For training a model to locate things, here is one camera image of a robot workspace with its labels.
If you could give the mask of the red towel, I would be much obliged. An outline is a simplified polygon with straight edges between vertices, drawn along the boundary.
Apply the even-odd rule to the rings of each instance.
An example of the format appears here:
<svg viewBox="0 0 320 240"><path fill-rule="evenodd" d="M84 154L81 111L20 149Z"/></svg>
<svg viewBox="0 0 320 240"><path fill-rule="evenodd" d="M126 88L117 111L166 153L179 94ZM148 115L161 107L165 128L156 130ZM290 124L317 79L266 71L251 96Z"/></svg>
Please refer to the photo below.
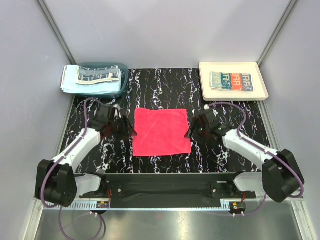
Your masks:
<svg viewBox="0 0 320 240"><path fill-rule="evenodd" d="M192 143L185 134L189 130L186 109L150 110L136 108L134 112L133 156L162 157L190 154Z"/></svg>

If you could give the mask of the colourful bear print towel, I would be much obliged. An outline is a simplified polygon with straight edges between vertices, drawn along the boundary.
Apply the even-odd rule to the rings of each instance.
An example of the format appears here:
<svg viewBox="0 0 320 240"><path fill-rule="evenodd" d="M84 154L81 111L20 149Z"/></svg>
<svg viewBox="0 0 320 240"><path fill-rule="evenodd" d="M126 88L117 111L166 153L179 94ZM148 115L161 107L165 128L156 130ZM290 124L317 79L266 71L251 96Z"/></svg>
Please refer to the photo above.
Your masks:
<svg viewBox="0 0 320 240"><path fill-rule="evenodd" d="M253 79L251 74L247 73L210 73L209 86L212 90L249 92L254 91Z"/></svg>

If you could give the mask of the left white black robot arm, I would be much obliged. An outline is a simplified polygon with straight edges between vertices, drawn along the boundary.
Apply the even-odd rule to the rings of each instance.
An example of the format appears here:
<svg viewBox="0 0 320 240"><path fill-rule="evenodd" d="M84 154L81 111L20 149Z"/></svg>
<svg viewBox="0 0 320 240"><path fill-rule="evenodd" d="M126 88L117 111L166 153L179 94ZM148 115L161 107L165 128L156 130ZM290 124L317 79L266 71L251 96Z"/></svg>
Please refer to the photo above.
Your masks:
<svg viewBox="0 0 320 240"><path fill-rule="evenodd" d="M102 140L108 137L124 140L137 136L126 115L120 107L101 106L98 113L86 120L85 127L74 141L52 160L43 159L37 166L35 197L46 208L69 207L76 198L92 193L103 198L108 193L106 178L101 173L75 172L84 158Z"/></svg>

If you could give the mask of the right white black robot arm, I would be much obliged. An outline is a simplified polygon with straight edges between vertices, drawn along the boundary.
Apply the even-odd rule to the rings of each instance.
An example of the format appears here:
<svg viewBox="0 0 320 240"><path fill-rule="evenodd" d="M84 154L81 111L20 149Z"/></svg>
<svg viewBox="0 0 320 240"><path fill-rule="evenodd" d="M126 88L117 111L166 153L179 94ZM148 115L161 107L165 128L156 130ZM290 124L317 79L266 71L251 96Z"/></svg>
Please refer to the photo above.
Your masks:
<svg viewBox="0 0 320 240"><path fill-rule="evenodd" d="M220 123L210 110L192 119L185 137L199 143L219 144L259 168L259 172L242 172L234 177L227 185L232 198L239 198L244 192L260 192L282 203L287 198L299 198L296 191L304 193L305 180L291 151L279 151L258 143L236 128Z"/></svg>

